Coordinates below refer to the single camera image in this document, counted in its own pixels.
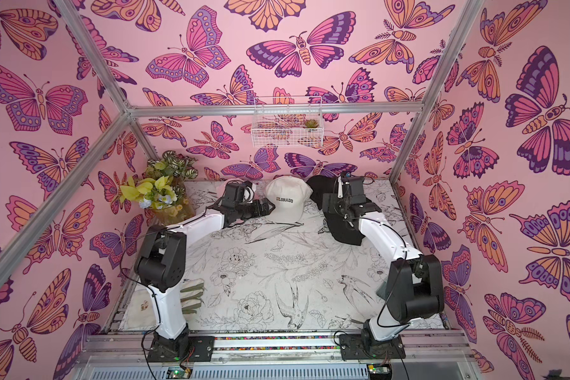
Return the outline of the white Colorado cap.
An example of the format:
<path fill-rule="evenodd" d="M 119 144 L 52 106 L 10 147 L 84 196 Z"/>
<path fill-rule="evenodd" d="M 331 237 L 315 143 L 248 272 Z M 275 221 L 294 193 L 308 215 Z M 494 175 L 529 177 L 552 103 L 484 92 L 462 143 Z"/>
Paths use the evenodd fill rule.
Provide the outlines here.
<path fill-rule="evenodd" d="M 283 176 L 271 181 L 264 194 L 275 205 L 267 220 L 274 223 L 297 223 L 302 218 L 305 202 L 310 199 L 312 189 L 298 177 Z"/>

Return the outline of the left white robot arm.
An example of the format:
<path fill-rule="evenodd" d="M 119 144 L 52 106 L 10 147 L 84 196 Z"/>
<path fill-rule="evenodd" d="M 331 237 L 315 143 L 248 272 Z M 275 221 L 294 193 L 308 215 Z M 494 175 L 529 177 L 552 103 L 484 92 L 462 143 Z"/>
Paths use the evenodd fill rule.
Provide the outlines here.
<path fill-rule="evenodd" d="M 187 249 L 217 231 L 266 217 L 275 211 L 269 199 L 257 199 L 254 185 L 227 182 L 224 192 L 200 215 L 167 226 L 153 225 L 144 236 L 134 272 L 152 297 L 157 329 L 166 340 L 185 335 L 188 327 L 181 310 L 180 282 L 185 274 Z"/>

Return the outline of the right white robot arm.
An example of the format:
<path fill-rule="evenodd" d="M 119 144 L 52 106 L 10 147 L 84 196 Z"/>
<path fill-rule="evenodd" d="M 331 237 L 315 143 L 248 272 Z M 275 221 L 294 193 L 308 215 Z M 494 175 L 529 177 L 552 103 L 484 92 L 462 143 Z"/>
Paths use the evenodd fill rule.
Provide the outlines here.
<path fill-rule="evenodd" d="M 421 253 L 395 230 L 383 209 L 365 195 L 362 177 L 316 176 L 308 184 L 332 237 L 345 245 L 368 240 L 380 261 L 389 265 L 386 281 L 378 289 L 384 304 L 362 330 L 369 345 L 395 340 L 411 321 L 443 311 L 440 261 Z"/>

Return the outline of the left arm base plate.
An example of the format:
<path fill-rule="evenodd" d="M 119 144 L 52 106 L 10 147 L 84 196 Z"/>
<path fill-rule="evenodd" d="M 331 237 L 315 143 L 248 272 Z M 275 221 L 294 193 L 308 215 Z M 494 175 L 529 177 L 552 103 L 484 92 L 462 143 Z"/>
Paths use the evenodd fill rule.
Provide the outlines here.
<path fill-rule="evenodd" d="M 150 363 L 210 362 L 214 346 L 214 336 L 191 336 L 188 328 L 174 339 L 154 332 L 147 357 Z"/>

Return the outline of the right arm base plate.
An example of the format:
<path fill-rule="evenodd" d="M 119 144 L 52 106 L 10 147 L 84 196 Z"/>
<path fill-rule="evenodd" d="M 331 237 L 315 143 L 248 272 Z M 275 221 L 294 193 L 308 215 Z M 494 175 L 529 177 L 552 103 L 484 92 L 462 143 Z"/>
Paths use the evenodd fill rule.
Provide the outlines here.
<path fill-rule="evenodd" d="M 393 340 L 375 340 L 366 329 L 358 333 L 337 330 L 333 342 L 340 349 L 343 360 L 405 359 L 405 349 L 400 337 Z"/>

